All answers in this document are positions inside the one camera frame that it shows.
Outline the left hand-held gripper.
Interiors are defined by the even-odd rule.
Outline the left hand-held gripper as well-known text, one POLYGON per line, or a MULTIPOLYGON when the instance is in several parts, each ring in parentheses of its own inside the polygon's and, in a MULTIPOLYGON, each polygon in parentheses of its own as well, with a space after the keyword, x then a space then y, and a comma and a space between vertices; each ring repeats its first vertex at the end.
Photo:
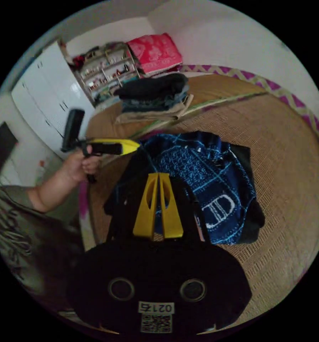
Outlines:
POLYGON ((78 147, 82 149, 84 157, 108 155, 127 155, 135 152, 140 144, 128 139, 92 138, 78 140, 78 147))

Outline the person's left hand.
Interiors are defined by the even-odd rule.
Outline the person's left hand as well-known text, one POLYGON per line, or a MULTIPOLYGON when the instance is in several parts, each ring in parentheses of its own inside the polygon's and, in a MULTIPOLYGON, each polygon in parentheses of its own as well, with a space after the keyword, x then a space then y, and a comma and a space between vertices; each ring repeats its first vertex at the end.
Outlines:
POLYGON ((64 176, 67 183, 77 185, 87 176, 94 176, 100 164, 100 157, 85 156, 81 149, 76 149, 64 162, 64 176))

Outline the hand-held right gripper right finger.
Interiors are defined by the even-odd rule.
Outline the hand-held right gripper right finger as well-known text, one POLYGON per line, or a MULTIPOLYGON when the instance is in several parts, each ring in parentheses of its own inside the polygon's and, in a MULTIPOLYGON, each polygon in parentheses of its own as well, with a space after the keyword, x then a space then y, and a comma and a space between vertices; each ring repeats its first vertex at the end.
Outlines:
POLYGON ((159 173, 159 193, 164 238, 183 237, 183 226, 180 220, 170 177, 167 173, 159 173))

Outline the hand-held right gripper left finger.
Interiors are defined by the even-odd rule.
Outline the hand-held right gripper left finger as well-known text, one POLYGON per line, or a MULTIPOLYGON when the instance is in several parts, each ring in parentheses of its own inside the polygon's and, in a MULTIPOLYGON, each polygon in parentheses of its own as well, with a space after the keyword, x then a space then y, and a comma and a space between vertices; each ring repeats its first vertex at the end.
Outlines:
POLYGON ((133 235, 153 239, 158 197, 158 173, 148 175, 135 219, 133 235))

